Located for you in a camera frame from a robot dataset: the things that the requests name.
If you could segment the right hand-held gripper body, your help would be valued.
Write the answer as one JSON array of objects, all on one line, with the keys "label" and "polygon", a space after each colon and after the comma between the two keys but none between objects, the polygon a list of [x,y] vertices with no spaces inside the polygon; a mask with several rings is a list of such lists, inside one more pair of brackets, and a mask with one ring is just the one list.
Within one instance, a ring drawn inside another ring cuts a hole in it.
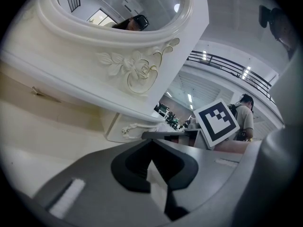
[{"label": "right hand-held gripper body", "polygon": [[222,99],[194,111],[195,118],[182,132],[144,132],[142,139],[167,140],[200,149],[213,150],[240,129],[232,112]]}]

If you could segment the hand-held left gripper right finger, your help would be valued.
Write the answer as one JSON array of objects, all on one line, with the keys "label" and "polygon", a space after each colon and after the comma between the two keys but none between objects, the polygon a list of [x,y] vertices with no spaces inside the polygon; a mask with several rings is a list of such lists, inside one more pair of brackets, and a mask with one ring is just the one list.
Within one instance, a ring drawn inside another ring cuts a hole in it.
[{"label": "hand-held left gripper right finger", "polygon": [[211,151],[153,139],[162,148],[194,159],[198,172],[185,189],[173,191],[182,221],[235,221],[236,207],[248,184],[248,154]]}]

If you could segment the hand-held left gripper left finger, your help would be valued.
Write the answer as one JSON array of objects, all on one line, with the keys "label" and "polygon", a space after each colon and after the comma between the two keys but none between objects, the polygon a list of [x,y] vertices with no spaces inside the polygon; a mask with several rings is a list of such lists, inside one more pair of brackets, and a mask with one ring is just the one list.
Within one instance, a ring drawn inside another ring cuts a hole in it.
[{"label": "hand-held left gripper left finger", "polygon": [[[35,194],[35,215],[46,225],[166,225],[170,219],[148,193],[131,192],[112,175],[111,162],[141,143],[134,141],[87,154],[46,182]],[[74,179],[84,189],[63,219],[49,208]]]}]

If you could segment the small cream drawer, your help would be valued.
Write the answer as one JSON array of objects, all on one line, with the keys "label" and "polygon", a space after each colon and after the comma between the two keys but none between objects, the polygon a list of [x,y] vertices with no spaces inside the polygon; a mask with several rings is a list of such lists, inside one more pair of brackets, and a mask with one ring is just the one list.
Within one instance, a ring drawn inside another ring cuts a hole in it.
[{"label": "small cream drawer", "polygon": [[155,131],[164,118],[153,113],[150,120],[139,119],[121,113],[111,113],[101,119],[105,137],[108,141],[128,143],[142,138],[146,131]]}]

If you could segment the cream vanity dressing table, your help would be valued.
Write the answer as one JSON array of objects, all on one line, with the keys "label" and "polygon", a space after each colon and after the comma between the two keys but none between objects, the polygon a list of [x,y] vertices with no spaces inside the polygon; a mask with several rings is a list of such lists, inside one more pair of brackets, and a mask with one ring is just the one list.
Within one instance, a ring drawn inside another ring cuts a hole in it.
[{"label": "cream vanity dressing table", "polygon": [[[97,78],[106,76],[106,68],[96,56],[56,62],[33,57],[35,66],[25,64],[25,55],[0,53],[0,162],[12,187],[29,197],[82,156],[122,144],[108,141],[101,123],[103,116],[117,112],[94,105],[89,93],[83,99],[72,97],[40,74],[49,67],[97,85]],[[61,103],[32,95],[32,87]],[[127,106],[139,111],[135,115],[127,110],[125,115],[152,118],[144,112],[145,104],[124,98]]]}]

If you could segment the person's right forearm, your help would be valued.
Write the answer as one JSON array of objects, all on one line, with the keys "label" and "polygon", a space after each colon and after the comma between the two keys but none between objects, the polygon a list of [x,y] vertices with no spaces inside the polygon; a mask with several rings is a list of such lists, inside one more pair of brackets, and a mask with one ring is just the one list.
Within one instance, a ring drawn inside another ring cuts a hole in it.
[{"label": "person's right forearm", "polygon": [[224,140],[214,146],[214,151],[244,154],[249,144],[246,141]]}]

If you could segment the black backpack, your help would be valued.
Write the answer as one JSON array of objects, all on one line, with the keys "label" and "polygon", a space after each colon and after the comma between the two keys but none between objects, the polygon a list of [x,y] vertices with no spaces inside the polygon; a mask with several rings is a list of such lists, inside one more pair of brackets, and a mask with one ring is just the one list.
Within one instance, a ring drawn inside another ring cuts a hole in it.
[{"label": "black backpack", "polygon": [[237,106],[235,104],[229,104],[228,105],[229,110],[231,111],[232,115],[234,116],[235,119],[237,119]]}]

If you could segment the black balcony railing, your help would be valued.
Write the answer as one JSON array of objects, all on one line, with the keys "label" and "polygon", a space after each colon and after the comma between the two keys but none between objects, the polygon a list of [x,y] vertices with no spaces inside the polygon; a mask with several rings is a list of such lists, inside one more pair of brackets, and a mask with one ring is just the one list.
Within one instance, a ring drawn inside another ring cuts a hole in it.
[{"label": "black balcony railing", "polygon": [[187,57],[187,61],[203,64],[242,79],[275,104],[273,97],[269,94],[269,90],[272,87],[270,82],[253,72],[249,66],[244,67],[227,58],[207,53],[206,51],[192,51]]}]

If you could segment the ornate cream oval mirror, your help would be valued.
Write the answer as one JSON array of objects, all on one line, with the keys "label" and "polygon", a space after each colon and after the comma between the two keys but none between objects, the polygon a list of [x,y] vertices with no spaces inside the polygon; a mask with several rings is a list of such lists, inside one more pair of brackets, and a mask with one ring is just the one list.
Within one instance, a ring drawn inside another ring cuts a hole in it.
[{"label": "ornate cream oval mirror", "polygon": [[194,0],[27,0],[24,16],[47,31],[38,52],[50,72],[92,77],[133,95],[154,85],[180,42]]}]

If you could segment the metal hair clip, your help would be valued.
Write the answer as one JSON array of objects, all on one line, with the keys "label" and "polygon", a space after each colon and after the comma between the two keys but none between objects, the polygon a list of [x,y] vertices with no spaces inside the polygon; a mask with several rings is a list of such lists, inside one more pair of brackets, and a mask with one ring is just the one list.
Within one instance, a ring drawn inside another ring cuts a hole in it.
[{"label": "metal hair clip", "polygon": [[38,97],[38,98],[42,98],[42,99],[45,99],[45,100],[61,103],[61,101],[59,99],[57,99],[55,97],[52,97],[50,95],[44,94],[43,92],[41,92],[39,89],[37,89],[35,87],[32,87],[31,94]]}]

